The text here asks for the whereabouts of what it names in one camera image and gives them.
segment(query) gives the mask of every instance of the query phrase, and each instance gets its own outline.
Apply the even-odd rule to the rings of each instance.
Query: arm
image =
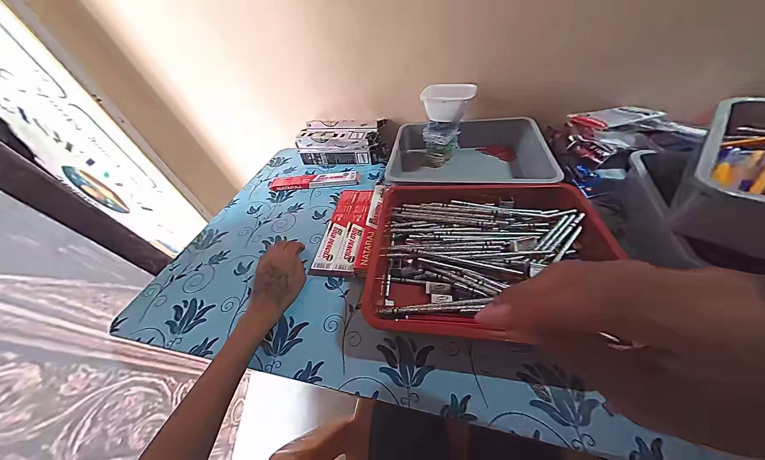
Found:
[[[531,337],[635,423],[765,457],[765,278],[561,262],[506,289],[476,320]],[[608,346],[600,331],[638,346]]]
[[[266,332],[303,288],[301,243],[270,247],[254,276],[254,295],[232,335],[141,455],[141,460],[209,457],[226,409]]]

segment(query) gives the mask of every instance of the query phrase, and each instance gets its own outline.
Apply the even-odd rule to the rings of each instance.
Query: white plastic cup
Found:
[[[432,84],[422,90],[419,99],[431,121],[456,123],[462,119],[470,99],[476,96],[477,88],[472,83]]]

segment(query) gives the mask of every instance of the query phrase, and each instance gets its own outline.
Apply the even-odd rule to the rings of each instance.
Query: plastic container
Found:
[[[711,178],[724,136],[744,124],[765,129],[765,98],[728,99],[718,105],[701,153],[688,166],[670,208],[670,228],[765,259],[765,195],[724,190]]]
[[[670,204],[691,154],[641,151],[630,156],[627,178],[616,194],[624,207],[622,245],[631,258],[661,267],[714,265],[765,275],[765,259],[682,236],[669,228]]]
[[[385,177],[394,184],[430,183],[558,183],[564,173],[531,118],[470,120],[460,123],[460,149],[440,168],[425,165],[422,130],[426,124],[399,127]],[[480,147],[507,147],[513,161],[478,152]]]
[[[566,184],[519,184],[519,185],[466,185],[444,187],[408,187],[394,186],[383,196],[380,229],[374,236],[372,246],[372,263],[368,267],[361,311],[365,321],[376,329],[389,331],[408,331],[419,334],[438,336],[466,337],[469,339],[506,340],[518,343],[530,343],[528,340],[508,339],[504,330],[480,326],[473,318],[459,318],[453,315],[431,315],[410,319],[381,319],[377,310],[385,307],[384,282],[387,260],[383,256],[390,245],[391,209],[404,203],[418,204],[428,202],[450,202],[464,200],[471,202],[491,202],[498,196],[513,198],[515,207],[538,209],[571,209],[581,210],[585,215],[581,221],[583,231],[579,242],[584,260],[613,260],[626,259],[624,250],[607,230],[592,208],[592,204],[575,187]],[[425,304],[430,298],[420,286],[392,284],[390,298],[395,305]]]
[[[686,240],[670,229],[669,206],[645,163],[654,160],[662,162],[661,170],[680,172],[684,170],[687,158],[685,152],[652,150],[634,152],[629,157],[629,171],[617,194],[624,205],[625,247],[631,257],[658,267],[704,267],[707,264],[695,256]]]
[[[465,107],[476,96],[477,86],[471,83],[432,84],[422,90],[419,99],[425,104],[428,119],[455,123],[462,119]]]

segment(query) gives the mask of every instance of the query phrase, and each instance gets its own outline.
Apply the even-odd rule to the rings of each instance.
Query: gray bin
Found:
[[[427,124],[403,124],[394,142],[385,178],[389,183],[558,183],[564,173],[531,118],[502,118],[462,121],[459,145],[462,149],[504,146],[516,152],[505,162],[475,150],[453,152],[439,168],[424,165],[422,130]]]
[[[631,257],[658,267],[706,266],[684,238],[670,230],[669,206],[643,161],[648,155],[660,155],[669,161],[667,155],[652,150],[634,152],[629,157],[629,172],[617,194],[624,205],[624,247],[629,246]]]
[[[728,99],[718,105],[701,153],[687,166],[670,207],[670,228],[765,259],[765,196],[724,190],[711,178],[724,136],[744,124],[765,129],[765,98]]]

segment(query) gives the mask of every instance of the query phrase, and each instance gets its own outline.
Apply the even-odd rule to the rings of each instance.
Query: blue floral tablecloth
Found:
[[[362,182],[268,189],[277,176],[342,170],[360,171]],[[370,189],[383,172],[383,165],[305,166],[294,149],[277,153],[121,312],[111,334],[214,357],[248,308],[254,268],[266,246],[304,242],[308,268],[341,190]],[[309,277],[250,368],[605,457],[728,457],[614,415],[589,382],[528,345],[372,329],[359,312],[361,290],[356,280]]]

